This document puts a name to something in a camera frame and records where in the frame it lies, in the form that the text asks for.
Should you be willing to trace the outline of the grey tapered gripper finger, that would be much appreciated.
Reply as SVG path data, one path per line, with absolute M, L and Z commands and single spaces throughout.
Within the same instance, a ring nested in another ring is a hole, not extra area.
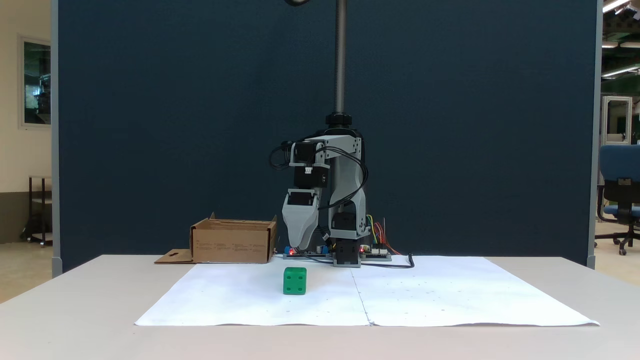
M 318 215 L 283 215 L 291 248 L 307 249 L 318 226 Z

